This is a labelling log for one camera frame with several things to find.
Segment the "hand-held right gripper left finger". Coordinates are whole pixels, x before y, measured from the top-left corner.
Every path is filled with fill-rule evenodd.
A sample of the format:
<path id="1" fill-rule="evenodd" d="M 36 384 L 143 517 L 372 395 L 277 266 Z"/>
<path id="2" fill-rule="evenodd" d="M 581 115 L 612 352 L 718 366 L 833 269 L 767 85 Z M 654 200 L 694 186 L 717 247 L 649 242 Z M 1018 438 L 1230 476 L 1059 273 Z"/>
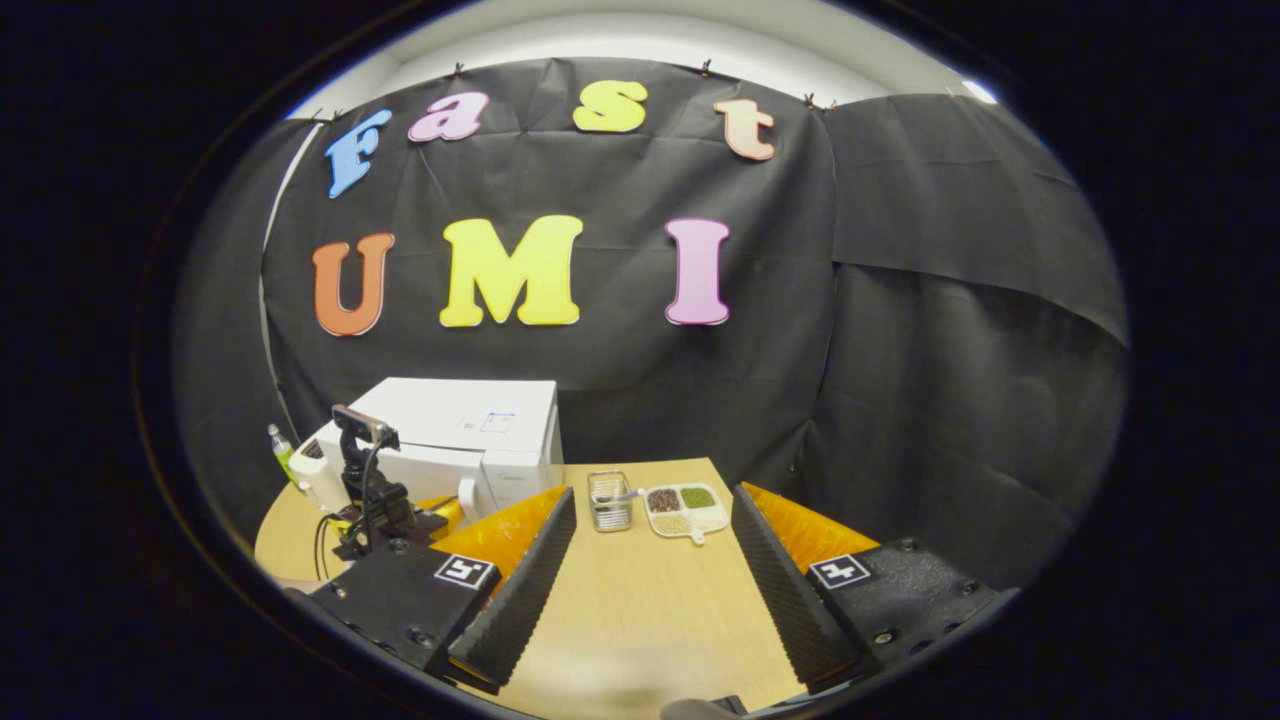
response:
<path id="1" fill-rule="evenodd" d="M 314 591 L 310 610 L 417 671 L 497 694 L 576 529 L 573 492 L 556 487 L 431 544 L 393 539 Z"/>

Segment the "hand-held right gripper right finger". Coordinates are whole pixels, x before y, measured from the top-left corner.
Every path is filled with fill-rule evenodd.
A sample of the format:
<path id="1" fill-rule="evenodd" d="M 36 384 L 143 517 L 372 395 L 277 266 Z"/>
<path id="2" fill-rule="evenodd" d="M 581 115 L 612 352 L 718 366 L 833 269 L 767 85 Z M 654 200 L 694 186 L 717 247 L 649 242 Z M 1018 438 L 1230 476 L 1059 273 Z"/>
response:
<path id="1" fill-rule="evenodd" d="M 731 525 L 809 694 L 901 676 L 992 623 L 1018 596 L 922 539 L 876 542 L 742 483 Z"/>

